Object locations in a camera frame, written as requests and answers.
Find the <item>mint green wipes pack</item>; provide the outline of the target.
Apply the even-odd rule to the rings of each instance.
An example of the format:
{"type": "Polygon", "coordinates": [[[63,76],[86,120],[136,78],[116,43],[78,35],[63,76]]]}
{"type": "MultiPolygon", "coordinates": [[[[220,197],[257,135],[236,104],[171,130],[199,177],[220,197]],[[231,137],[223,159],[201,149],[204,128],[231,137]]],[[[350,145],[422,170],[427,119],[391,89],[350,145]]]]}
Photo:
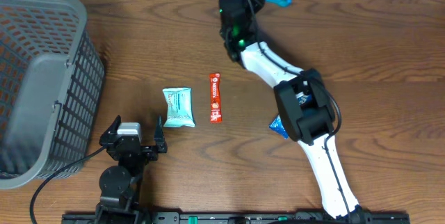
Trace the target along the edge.
{"type": "Polygon", "coordinates": [[[164,127],[195,127],[193,118],[191,88],[164,88],[163,94],[168,105],[164,127]]]}

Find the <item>red coffee stick sachet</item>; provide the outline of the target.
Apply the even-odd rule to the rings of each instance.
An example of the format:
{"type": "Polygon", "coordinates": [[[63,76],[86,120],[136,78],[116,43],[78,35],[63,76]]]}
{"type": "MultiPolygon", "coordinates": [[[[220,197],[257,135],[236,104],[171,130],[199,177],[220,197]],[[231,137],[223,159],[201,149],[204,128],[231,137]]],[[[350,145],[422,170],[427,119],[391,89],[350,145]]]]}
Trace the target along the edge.
{"type": "Polygon", "coordinates": [[[213,73],[209,75],[210,81],[210,106],[211,106],[211,114],[210,114],[210,123],[221,123],[222,119],[222,111],[221,111],[221,98],[220,98],[220,73],[213,73]]]}

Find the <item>blue Oreo cookie pack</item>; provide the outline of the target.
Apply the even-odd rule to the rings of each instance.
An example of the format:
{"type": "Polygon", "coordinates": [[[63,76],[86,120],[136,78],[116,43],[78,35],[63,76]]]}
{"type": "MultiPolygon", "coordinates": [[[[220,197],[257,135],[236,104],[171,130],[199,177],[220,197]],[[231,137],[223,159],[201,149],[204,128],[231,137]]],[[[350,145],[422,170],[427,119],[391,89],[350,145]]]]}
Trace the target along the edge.
{"type": "MultiPolygon", "coordinates": [[[[299,93],[296,95],[296,97],[299,105],[303,105],[306,102],[310,102],[312,100],[311,95],[305,95],[304,93],[299,93]]],[[[275,119],[269,124],[269,128],[281,135],[284,139],[287,139],[289,137],[284,128],[284,125],[282,124],[280,115],[277,115],[275,119]]]]}

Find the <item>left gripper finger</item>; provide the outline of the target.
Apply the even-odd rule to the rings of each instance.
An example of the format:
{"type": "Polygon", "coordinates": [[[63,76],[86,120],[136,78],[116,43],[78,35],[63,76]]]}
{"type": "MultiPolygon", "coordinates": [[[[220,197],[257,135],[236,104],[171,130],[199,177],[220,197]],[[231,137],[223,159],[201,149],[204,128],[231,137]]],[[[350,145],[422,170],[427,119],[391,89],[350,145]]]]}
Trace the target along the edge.
{"type": "Polygon", "coordinates": [[[159,116],[156,120],[156,128],[154,133],[154,141],[157,147],[166,147],[165,136],[163,133],[162,118],[159,116]]]}
{"type": "Polygon", "coordinates": [[[113,123],[111,124],[111,126],[106,130],[106,133],[107,133],[108,135],[117,134],[120,125],[121,125],[121,116],[118,115],[118,116],[114,119],[114,121],[113,121],[113,123]]]}

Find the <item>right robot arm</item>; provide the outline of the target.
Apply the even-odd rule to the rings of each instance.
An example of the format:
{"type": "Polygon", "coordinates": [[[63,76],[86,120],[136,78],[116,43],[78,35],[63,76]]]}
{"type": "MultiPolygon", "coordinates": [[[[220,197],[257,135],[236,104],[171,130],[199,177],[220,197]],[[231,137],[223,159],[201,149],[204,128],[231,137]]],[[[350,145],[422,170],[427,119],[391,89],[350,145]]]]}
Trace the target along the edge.
{"type": "Polygon", "coordinates": [[[286,7],[292,0],[219,0],[225,49],[232,61],[256,74],[274,91],[279,117],[288,137],[304,150],[334,220],[365,223],[349,188],[335,145],[341,127],[339,106],[315,69],[304,70],[275,54],[259,36],[256,14],[266,3],[286,7]]]}

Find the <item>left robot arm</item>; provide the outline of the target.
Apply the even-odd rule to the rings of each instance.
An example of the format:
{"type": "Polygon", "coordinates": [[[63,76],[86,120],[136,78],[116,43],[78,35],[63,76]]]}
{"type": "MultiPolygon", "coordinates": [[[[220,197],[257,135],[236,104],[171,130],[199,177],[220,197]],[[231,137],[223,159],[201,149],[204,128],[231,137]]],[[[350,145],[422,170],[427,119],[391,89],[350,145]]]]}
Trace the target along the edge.
{"type": "Polygon", "coordinates": [[[168,151],[161,117],[155,125],[153,145],[142,145],[141,126],[137,122],[123,122],[117,116],[101,135],[99,144],[115,161],[99,178],[101,195],[93,223],[151,223],[148,210],[139,205],[141,182],[145,166],[168,151]]]}

